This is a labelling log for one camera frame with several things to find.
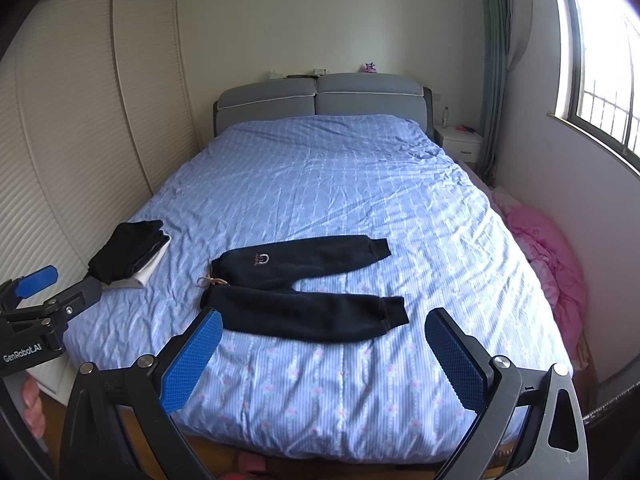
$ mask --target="window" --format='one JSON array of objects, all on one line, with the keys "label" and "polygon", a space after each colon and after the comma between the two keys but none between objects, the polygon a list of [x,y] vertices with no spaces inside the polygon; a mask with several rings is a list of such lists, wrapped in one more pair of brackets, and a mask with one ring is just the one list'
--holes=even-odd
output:
[{"label": "window", "polygon": [[625,0],[569,0],[568,120],[640,170],[640,20]]}]

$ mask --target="stack of folded clothes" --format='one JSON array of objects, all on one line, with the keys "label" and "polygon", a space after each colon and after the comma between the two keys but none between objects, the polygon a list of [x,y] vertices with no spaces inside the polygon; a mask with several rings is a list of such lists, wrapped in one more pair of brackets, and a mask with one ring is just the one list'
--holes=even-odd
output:
[{"label": "stack of folded clothes", "polygon": [[161,220],[119,224],[89,261],[88,274],[109,288],[144,287],[171,240],[161,228]]}]

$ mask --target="pink bedding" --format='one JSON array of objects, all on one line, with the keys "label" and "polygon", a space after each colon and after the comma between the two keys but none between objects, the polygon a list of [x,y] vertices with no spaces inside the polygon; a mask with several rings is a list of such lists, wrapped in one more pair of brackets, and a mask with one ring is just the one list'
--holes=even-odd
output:
[{"label": "pink bedding", "polygon": [[573,357],[587,304],[578,260],[555,224],[535,209],[525,205],[514,208],[506,224],[537,274],[564,346]]}]

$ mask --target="louvered wardrobe door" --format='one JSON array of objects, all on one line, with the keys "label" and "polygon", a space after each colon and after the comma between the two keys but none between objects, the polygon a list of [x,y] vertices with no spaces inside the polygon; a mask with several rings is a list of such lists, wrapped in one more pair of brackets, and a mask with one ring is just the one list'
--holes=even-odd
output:
[{"label": "louvered wardrobe door", "polygon": [[0,283],[50,264],[59,274],[56,285],[24,302],[28,305],[75,283],[86,267],[60,229],[31,165],[14,68],[12,46],[0,62]]},{"label": "louvered wardrobe door", "polygon": [[113,46],[131,133],[156,192],[198,149],[175,0],[113,0]]},{"label": "louvered wardrobe door", "polygon": [[42,0],[19,34],[18,98],[34,166],[87,263],[150,197],[114,70],[111,0]]}]

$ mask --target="human hand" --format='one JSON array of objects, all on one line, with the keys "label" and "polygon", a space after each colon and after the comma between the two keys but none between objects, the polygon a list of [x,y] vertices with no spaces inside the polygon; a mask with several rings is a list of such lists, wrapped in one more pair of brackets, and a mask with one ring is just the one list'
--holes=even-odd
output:
[{"label": "human hand", "polygon": [[20,397],[24,403],[24,421],[27,428],[35,438],[41,438],[44,435],[45,420],[42,413],[42,400],[40,399],[40,388],[36,379],[27,376],[22,388],[20,389]]}]

